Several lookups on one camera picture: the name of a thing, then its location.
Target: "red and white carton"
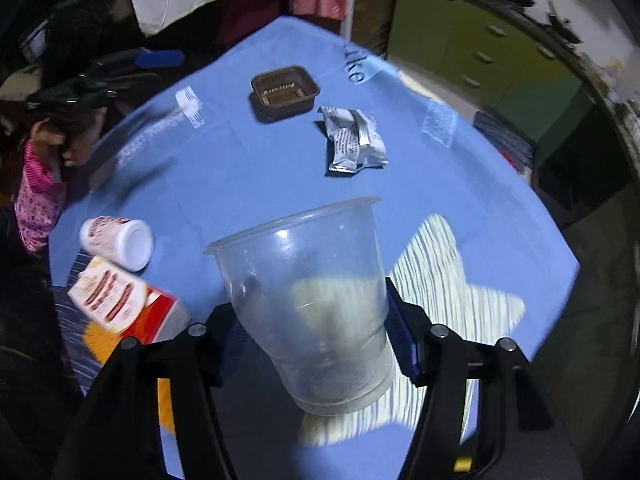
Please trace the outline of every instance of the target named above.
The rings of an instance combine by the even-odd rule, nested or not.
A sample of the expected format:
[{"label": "red and white carton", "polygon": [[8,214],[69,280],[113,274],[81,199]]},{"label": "red and white carton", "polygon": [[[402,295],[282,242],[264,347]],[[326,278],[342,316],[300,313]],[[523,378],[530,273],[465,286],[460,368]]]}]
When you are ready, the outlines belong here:
[{"label": "red and white carton", "polygon": [[104,329],[143,344],[174,338],[191,320],[177,298],[100,256],[93,257],[68,294]]}]

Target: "hand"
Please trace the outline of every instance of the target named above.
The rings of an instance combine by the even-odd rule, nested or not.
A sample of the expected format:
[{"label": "hand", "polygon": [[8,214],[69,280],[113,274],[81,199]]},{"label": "hand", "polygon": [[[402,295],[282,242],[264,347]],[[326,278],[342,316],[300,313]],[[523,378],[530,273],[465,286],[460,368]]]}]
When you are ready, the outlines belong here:
[{"label": "hand", "polygon": [[[100,132],[107,115],[107,108],[94,112],[94,123],[81,135],[77,136],[71,146],[64,151],[62,157],[65,166],[81,166],[84,164],[94,144],[100,139]],[[55,170],[58,166],[58,146],[65,142],[64,134],[47,121],[35,123],[31,128],[31,150],[36,159],[46,168]]]}]

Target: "light blue patch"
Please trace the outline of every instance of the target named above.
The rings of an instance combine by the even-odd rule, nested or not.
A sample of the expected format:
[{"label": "light blue patch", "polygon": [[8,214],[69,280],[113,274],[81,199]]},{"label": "light blue patch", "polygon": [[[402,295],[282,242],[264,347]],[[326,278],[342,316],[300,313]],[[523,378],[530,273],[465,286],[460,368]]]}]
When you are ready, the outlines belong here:
[{"label": "light blue patch", "polygon": [[391,63],[353,43],[344,44],[344,62],[349,81],[356,85],[368,81],[378,72],[387,72],[395,77],[400,75]]},{"label": "light blue patch", "polygon": [[458,114],[446,103],[429,99],[421,132],[428,134],[447,148],[453,144],[453,135],[458,124]]}]

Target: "white plastic bottle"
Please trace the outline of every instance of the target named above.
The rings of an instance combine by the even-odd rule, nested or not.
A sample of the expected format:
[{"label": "white plastic bottle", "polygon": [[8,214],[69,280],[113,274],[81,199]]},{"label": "white plastic bottle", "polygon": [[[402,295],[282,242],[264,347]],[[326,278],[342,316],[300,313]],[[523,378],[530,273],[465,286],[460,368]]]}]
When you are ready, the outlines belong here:
[{"label": "white plastic bottle", "polygon": [[151,228],[142,220],[98,216],[80,228],[80,243],[93,256],[136,272],[148,264],[154,250]]}]

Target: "cabinet door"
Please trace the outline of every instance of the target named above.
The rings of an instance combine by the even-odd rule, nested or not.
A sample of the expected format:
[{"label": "cabinet door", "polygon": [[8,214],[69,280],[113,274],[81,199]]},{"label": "cabinet door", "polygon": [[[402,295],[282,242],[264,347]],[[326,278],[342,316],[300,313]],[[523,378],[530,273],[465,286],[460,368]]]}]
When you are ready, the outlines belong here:
[{"label": "cabinet door", "polygon": [[497,112],[538,142],[582,83],[550,50],[533,39],[522,46],[520,55],[520,68]]},{"label": "cabinet door", "polygon": [[517,52],[527,41],[508,23],[465,4],[437,73],[483,108],[495,108],[517,72]]},{"label": "cabinet door", "polygon": [[428,72],[442,62],[461,0],[396,0],[388,52]]}]

